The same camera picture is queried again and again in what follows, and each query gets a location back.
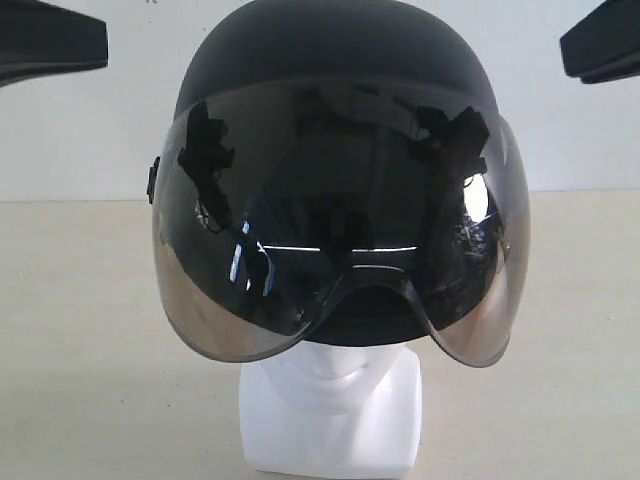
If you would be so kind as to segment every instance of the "tinted visor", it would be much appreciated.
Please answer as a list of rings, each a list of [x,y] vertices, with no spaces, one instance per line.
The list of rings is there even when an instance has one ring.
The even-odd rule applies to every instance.
[[[154,193],[167,316],[194,350],[228,362],[321,332],[340,302],[379,286],[456,359],[489,364],[519,302],[528,225],[497,113],[377,79],[272,83],[195,105],[169,132]],[[396,273],[367,273],[380,269]]]

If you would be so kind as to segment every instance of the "white mannequin head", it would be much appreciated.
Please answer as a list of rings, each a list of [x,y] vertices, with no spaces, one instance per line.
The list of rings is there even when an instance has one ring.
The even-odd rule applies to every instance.
[[[292,407],[337,415],[362,407],[404,347],[404,343],[334,347],[300,342],[260,363],[278,394]]]

